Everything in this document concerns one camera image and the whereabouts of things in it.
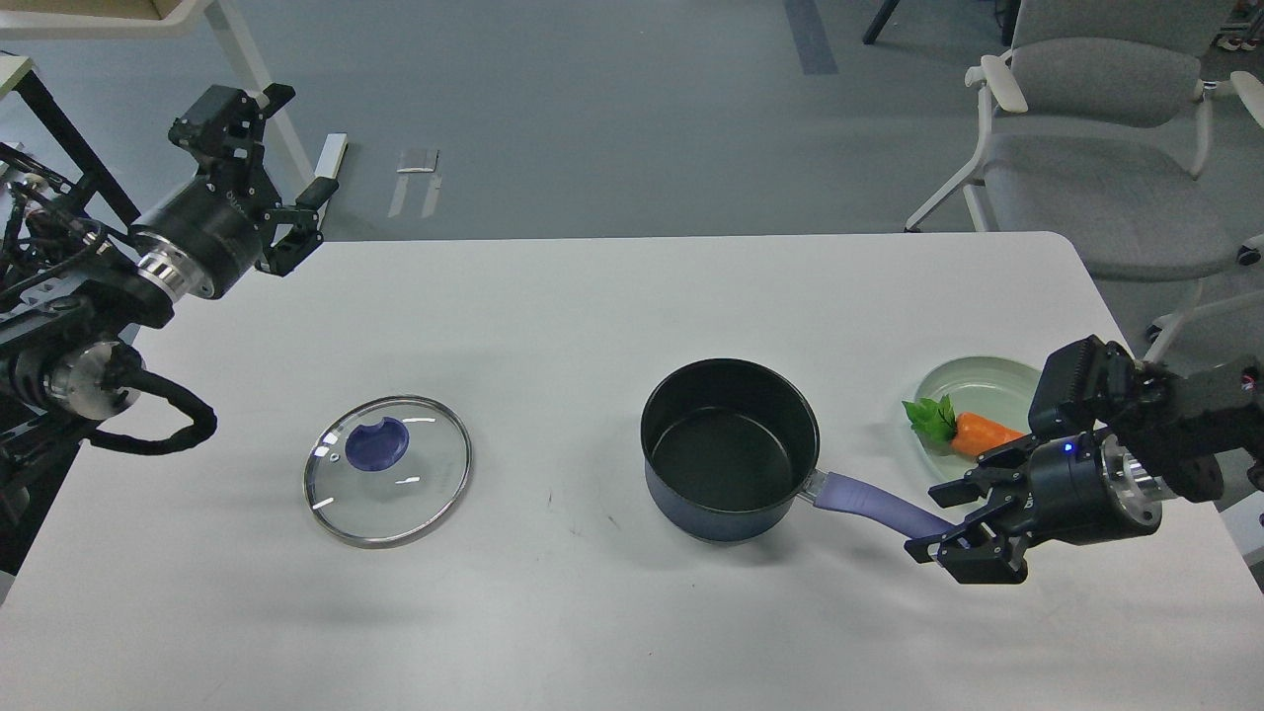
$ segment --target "glass lid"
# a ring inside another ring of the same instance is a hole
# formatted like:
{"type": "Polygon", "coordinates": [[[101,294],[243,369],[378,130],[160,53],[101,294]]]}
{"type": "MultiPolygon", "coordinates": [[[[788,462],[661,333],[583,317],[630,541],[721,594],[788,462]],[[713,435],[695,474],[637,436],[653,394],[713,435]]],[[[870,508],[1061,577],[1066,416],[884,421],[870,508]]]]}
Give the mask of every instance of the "glass lid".
{"type": "Polygon", "coordinates": [[[307,458],[303,488],[316,520],[362,548],[399,545],[439,521],[470,474],[456,414],[425,397],[374,400],[329,426],[307,458]]]}

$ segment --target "saucepan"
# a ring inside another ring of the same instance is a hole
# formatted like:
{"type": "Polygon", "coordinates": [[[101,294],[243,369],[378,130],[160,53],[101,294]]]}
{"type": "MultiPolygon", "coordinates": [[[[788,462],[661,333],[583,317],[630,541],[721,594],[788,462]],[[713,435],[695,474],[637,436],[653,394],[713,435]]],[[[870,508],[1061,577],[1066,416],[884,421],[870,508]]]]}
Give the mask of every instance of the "saucepan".
{"type": "Polygon", "coordinates": [[[817,469],[820,430],[806,399],[748,361],[699,361],[667,376],[641,415],[641,450],[655,504],[679,529],[709,541],[762,534],[796,497],[910,539],[952,528],[881,488],[817,469]]]}

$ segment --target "carrot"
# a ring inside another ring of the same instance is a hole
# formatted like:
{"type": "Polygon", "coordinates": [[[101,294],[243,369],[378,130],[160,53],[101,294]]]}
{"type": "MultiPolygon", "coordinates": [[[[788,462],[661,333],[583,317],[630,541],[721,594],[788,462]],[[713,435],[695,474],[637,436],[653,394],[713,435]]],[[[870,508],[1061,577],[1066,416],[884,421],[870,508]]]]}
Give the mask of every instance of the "carrot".
{"type": "Polygon", "coordinates": [[[973,459],[988,449],[1014,442],[1023,433],[975,412],[957,415],[957,435],[948,444],[973,459]]]}
{"type": "Polygon", "coordinates": [[[952,401],[948,400],[947,395],[939,402],[929,397],[923,397],[916,402],[905,401],[904,411],[909,415],[913,431],[932,442],[948,444],[971,459],[1023,436],[1023,433],[1011,430],[982,415],[975,412],[954,414],[952,401]]]}

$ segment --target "light green plate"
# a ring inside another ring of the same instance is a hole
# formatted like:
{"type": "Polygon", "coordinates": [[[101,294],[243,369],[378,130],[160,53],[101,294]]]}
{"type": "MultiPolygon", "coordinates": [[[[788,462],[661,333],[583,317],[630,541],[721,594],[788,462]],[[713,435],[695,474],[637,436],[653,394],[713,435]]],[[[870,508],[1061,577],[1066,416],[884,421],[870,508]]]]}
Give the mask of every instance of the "light green plate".
{"type": "MultiPolygon", "coordinates": [[[[1040,371],[1005,358],[971,356],[939,366],[927,374],[914,397],[938,401],[944,395],[952,399],[957,412],[975,412],[1002,425],[1025,433],[1026,416],[1035,396],[1040,371]]],[[[938,481],[959,479],[973,461],[948,449],[927,447],[913,430],[909,435],[918,443],[938,481]]]]}

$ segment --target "pot handle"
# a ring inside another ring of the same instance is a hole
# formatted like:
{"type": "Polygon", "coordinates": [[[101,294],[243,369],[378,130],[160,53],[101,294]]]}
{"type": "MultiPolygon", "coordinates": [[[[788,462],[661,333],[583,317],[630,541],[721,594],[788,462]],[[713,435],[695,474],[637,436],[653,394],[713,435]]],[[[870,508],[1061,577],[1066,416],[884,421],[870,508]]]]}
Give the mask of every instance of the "pot handle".
{"type": "Polygon", "coordinates": [[[905,536],[942,535],[953,524],[881,488],[834,472],[813,472],[799,496],[817,509],[857,514],[905,536]]]}

